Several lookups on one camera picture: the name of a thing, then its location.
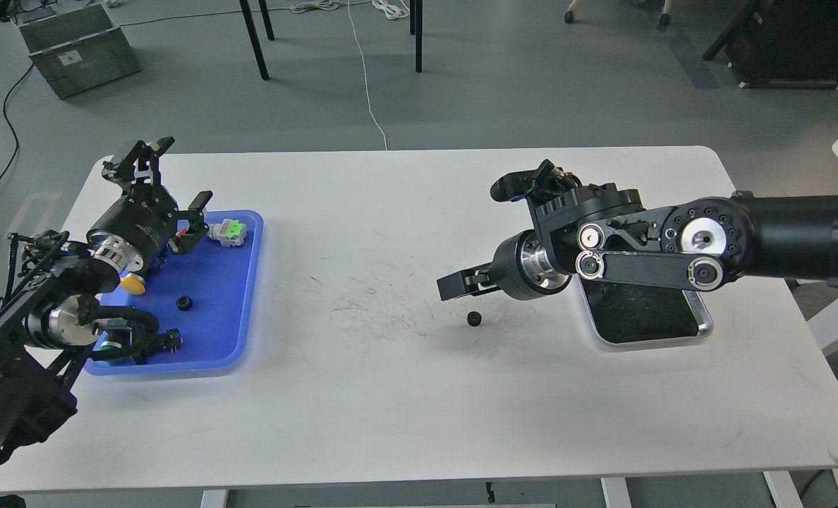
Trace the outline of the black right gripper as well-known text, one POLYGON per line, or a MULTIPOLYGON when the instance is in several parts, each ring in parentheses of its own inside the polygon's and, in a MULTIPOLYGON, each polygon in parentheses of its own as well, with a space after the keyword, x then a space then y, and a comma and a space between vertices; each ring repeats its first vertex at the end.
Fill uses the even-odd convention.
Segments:
POLYGON ((496 286, 513 299, 529 301, 560 293, 571 279, 552 266, 538 235, 523 231, 497 246, 491 264, 448 274, 437 280, 437 287, 442 301, 482 296, 496 291, 496 286))

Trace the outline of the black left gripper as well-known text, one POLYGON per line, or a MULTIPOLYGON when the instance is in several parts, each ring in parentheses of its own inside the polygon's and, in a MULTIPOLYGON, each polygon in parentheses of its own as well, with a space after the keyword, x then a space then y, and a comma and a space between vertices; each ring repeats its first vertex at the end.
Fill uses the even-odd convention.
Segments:
POLYGON ((199 192, 187 210, 178 212, 176 200, 162 185, 160 157, 174 142, 173 136, 151 143, 138 140, 102 163, 102 178, 119 186, 122 194, 87 232, 87 242, 94 258, 117 274, 146 270, 175 234, 178 219, 187 227, 169 241, 174 255, 189 254, 207 234, 205 208, 212 190, 199 192))

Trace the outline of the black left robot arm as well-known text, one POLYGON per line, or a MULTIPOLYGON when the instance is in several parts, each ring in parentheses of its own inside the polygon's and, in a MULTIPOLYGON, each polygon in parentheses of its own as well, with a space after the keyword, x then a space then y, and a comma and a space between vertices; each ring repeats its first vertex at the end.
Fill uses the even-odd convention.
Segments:
POLYGON ((23 243, 25 259, 10 266, 0 308, 0 465, 76 414, 71 390, 86 361, 145 359, 183 343, 145 310, 99 302, 123 274, 146 274, 165 252, 187 254, 207 233, 212 192, 183 210, 162 185, 160 158, 173 143, 135 141, 103 163, 121 195, 84 241, 67 231, 11 236, 11 255, 23 243))

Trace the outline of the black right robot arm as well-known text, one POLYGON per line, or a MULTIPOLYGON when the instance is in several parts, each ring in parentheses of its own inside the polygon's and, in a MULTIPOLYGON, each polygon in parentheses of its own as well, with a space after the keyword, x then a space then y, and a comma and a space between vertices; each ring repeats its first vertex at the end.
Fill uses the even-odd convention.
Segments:
POLYGON ((442 301, 494 291, 528 301, 560 293, 572 277, 699 292, 745 276, 838 287, 838 195, 735 192, 645 209, 638 190, 581 183, 548 159, 500 177, 490 195, 525 200, 532 228, 489 263, 438 279, 442 301))

